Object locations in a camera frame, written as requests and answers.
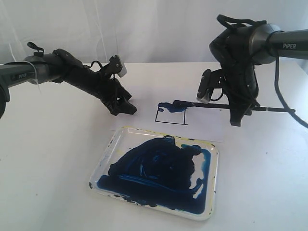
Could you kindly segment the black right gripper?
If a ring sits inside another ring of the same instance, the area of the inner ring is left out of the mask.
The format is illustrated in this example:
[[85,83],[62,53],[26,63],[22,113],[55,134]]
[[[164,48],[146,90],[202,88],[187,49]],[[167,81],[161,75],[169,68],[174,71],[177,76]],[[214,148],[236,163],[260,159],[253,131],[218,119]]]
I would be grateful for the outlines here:
[[230,124],[240,127],[243,116],[251,116],[253,108],[259,106],[255,65],[251,57],[239,60],[217,58],[223,72],[223,87],[230,106]]

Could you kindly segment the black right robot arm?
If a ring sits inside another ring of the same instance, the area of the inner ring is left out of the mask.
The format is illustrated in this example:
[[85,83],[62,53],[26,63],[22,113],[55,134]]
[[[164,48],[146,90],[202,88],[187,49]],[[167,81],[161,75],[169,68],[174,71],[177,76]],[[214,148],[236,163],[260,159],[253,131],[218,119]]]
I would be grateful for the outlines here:
[[278,62],[280,57],[308,58],[307,30],[281,31],[274,24],[228,26],[209,45],[222,69],[222,87],[230,106],[230,124],[240,126],[258,105],[255,66]]

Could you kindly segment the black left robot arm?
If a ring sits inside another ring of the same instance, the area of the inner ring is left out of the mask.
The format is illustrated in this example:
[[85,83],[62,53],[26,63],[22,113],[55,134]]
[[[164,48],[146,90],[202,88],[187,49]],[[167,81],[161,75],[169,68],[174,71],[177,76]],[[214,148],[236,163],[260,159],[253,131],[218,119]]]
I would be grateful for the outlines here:
[[115,77],[123,77],[127,73],[119,56],[112,56],[106,65],[99,61],[85,65],[63,49],[45,54],[44,49],[33,42],[28,42],[27,46],[34,49],[32,56],[0,67],[1,114],[10,101],[9,88],[25,82],[37,85],[66,82],[99,99],[114,116],[137,112],[137,108],[129,102],[131,94]]

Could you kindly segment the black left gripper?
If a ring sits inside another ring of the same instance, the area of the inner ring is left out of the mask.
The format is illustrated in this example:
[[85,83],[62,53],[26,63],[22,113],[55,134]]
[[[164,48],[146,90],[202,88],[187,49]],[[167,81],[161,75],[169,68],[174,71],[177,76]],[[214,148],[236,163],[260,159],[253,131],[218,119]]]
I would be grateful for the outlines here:
[[60,57],[65,70],[60,82],[64,81],[98,98],[114,116],[137,112],[137,108],[127,101],[132,95],[115,78],[115,74],[107,75],[104,72],[104,66],[99,61],[93,61],[90,66],[83,65],[63,49],[60,49]]

